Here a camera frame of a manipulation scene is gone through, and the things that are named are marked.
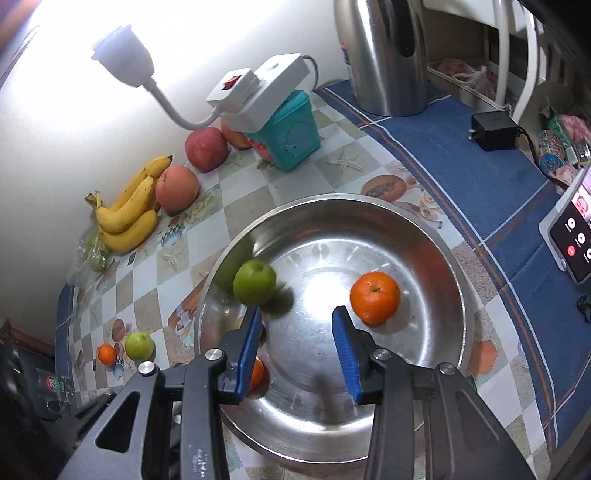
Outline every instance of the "stainless steel kettle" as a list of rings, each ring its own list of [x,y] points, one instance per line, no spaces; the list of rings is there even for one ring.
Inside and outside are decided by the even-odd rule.
[[[359,106],[408,116],[427,106],[421,0],[334,0],[336,29]]]

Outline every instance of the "white wall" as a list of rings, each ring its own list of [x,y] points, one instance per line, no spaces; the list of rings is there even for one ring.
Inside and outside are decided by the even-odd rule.
[[[57,298],[91,218],[84,196],[98,189],[112,201],[156,155],[185,160],[188,132],[92,61],[93,41],[131,23],[160,88],[200,120],[224,73],[275,54],[314,56],[321,84],[346,78],[332,3],[44,1],[44,27],[0,90],[0,317],[53,343]]]

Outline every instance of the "checkered tablecloth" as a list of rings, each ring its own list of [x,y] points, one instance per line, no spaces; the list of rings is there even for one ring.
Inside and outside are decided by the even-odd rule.
[[[163,216],[144,245],[115,257],[97,283],[75,292],[69,353],[77,400],[84,402],[108,388],[117,390],[130,379],[136,366],[125,357],[123,344],[135,330],[154,339],[155,363],[161,369],[192,359],[195,310],[205,278],[230,240],[252,221],[302,197],[360,193],[387,199],[417,215],[453,251],[472,286],[477,310],[470,373],[534,473],[546,478],[550,461],[529,367],[517,331],[479,258],[400,161],[321,97],[312,94],[311,102],[322,146],[302,164],[285,173],[262,161],[254,150],[234,151],[217,170],[197,174],[203,188],[191,207],[174,218]],[[380,176],[381,181],[374,180]],[[383,188],[376,188],[378,183],[397,185],[393,190],[404,194],[388,198]],[[115,345],[119,352],[113,368],[96,361],[95,350],[103,343]],[[327,476],[279,467],[227,430],[225,440],[232,480]],[[361,479],[363,472],[351,470],[345,476]],[[415,477],[424,478],[422,457],[417,458]]]

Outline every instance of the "orange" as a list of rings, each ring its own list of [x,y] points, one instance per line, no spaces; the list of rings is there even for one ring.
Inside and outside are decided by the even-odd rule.
[[[248,390],[258,387],[262,382],[262,377],[265,374],[265,365],[257,357],[255,360],[255,368],[252,369],[251,386]]]
[[[102,364],[106,365],[107,367],[112,367],[115,364],[115,360],[117,359],[117,354],[115,353],[115,348],[112,345],[104,343],[96,349],[96,357]]]
[[[383,272],[363,274],[351,287],[351,306],[368,325],[388,320],[400,306],[400,288],[396,280]]]

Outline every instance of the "teal box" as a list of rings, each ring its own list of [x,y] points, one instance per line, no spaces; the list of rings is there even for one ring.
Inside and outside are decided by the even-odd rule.
[[[295,90],[254,134],[245,134],[259,155],[290,171],[320,146],[320,136],[306,92]]]

